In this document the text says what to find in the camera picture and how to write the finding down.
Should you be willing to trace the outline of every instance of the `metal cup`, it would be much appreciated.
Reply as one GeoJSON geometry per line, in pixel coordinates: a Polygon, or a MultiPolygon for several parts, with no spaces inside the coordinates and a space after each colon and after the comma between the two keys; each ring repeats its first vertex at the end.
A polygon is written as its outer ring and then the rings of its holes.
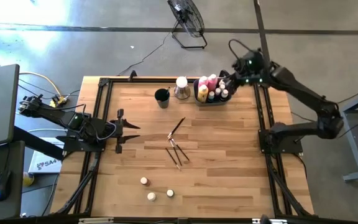
{"type": "Polygon", "coordinates": [[[155,100],[157,100],[158,105],[163,109],[169,105],[169,96],[169,89],[164,88],[157,90],[154,94],[155,100]]]}

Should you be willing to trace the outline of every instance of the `wooden table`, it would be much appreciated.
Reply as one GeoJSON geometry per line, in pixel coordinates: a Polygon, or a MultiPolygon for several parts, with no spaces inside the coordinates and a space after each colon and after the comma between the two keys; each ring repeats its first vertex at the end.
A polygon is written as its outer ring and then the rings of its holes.
{"type": "MultiPolygon", "coordinates": [[[[83,79],[78,104],[86,103],[87,113],[93,111],[99,78],[83,79]]],[[[213,107],[196,106],[193,94],[187,100],[178,100],[171,90],[169,107],[161,109],[154,92],[167,86],[163,83],[114,84],[108,119],[116,119],[117,109],[124,108],[128,122],[141,127],[125,129],[124,135],[140,134],[141,137],[125,143],[122,154],[114,152],[115,139],[108,141],[99,167],[92,216],[272,216],[266,163],[259,151],[253,88],[240,87],[226,105],[213,107]],[[168,133],[183,117],[186,119],[173,137],[191,162],[180,155],[184,165],[179,171],[165,148],[171,146],[167,142],[168,133]],[[141,177],[147,177],[151,185],[140,184],[141,177]],[[175,191],[173,198],[166,196],[168,189],[175,191]],[[147,200],[149,192],[155,192],[156,201],[147,200]]],[[[286,93],[270,88],[270,97],[275,120],[290,124],[286,93]]],[[[61,208],[76,189],[83,158],[84,153],[76,152],[64,160],[51,212],[61,208]]],[[[293,155],[284,154],[283,164],[289,189],[304,208],[313,213],[301,162],[293,155]]],[[[280,190],[278,194],[282,203],[280,190]]],[[[87,195],[88,189],[85,189],[83,207],[87,195]]]]}

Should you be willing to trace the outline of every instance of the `concrete floor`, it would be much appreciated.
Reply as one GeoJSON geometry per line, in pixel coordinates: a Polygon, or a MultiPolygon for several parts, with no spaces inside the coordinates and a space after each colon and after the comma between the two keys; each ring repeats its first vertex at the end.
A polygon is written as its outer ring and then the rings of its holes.
{"type": "MultiPolygon", "coordinates": [[[[174,18],[165,0],[3,1],[0,22],[109,27],[171,27],[174,18]]],[[[252,0],[194,0],[208,28],[257,28],[252,0]]],[[[358,30],[356,0],[260,0],[267,29],[354,29],[358,30]]],[[[160,45],[165,33],[151,32],[48,32],[0,30],[0,64],[18,63],[21,71],[42,73],[62,93],[81,86],[85,75],[117,75],[160,45]]],[[[227,42],[237,38],[250,47],[260,45],[257,34],[206,34],[204,50],[186,51],[172,38],[143,64],[134,67],[147,75],[200,76],[231,70],[234,61],[227,42]]],[[[197,42],[186,34],[179,38],[197,42]]],[[[339,101],[358,92],[358,35],[269,35],[272,60],[286,66],[306,86],[328,99],[339,101]]],[[[243,53],[240,47],[235,49],[243,53]]],[[[38,77],[23,79],[53,90],[38,77]]],[[[27,88],[39,90],[24,84],[27,88]]],[[[18,99],[29,95],[19,90],[18,99]]],[[[291,110],[314,118],[315,114],[296,99],[291,110]]],[[[295,122],[302,122],[294,117],[295,122]]],[[[16,117],[26,130],[57,128],[42,119],[16,117]]],[[[58,133],[36,133],[53,136],[58,133]]],[[[302,140],[308,183],[315,213],[321,217],[358,221],[358,181],[345,184],[342,176],[357,170],[345,138],[302,140]]],[[[25,170],[31,158],[26,151],[25,170]]],[[[52,184],[54,176],[43,176],[33,188],[52,184]]],[[[51,187],[23,194],[22,211],[40,215],[51,187]]]]}

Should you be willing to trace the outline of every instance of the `pink bottle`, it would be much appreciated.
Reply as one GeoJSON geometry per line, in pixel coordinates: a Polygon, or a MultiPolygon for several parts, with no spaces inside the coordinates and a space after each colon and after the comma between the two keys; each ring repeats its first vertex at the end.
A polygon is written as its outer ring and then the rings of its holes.
{"type": "Polygon", "coordinates": [[[209,91],[214,91],[216,89],[216,84],[218,83],[218,78],[215,74],[212,74],[208,77],[208,89],[209,91]]]}
{"type": "Polygon", "coordinates": [[[206,76],[203,76],[198,80],[198,88],[202,85],[208,86],[208,78],[206,76]]]}

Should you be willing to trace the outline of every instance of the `yellow bottle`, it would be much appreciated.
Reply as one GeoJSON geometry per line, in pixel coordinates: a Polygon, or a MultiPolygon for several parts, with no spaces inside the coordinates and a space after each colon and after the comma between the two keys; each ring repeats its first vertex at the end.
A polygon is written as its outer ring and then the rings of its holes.
{"type": "Polygon", "coordinates": [[[205,103],[208,97],[208,87],[206,85],[201,85],[198,88],[197,100],[201,103],[205,103]]]}

